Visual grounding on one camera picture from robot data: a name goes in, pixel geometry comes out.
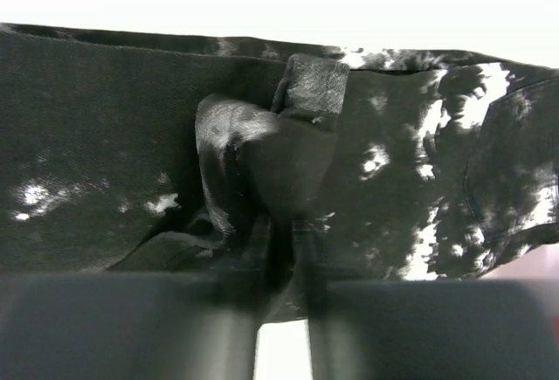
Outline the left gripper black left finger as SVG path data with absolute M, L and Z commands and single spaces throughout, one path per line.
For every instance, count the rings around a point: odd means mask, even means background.
M 269 228 L 195 273 L 4 275 L 2 378 L 252 378 Z

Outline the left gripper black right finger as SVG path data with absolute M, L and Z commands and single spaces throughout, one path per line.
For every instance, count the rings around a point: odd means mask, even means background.
M 292 226 L 316 379 L 555 379 L 558 283 L 372 280 Z

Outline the black white splattered trousers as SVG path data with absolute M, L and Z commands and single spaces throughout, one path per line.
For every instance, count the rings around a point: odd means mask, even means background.
M 479 278 L 558 240 L 558 72 L 477 52 L 1 27 L 1 270 L 122 268 L 196 233 L 198 103 L 269 108 L 291 57 L 349 68 L 311 203 L 344 278 Z

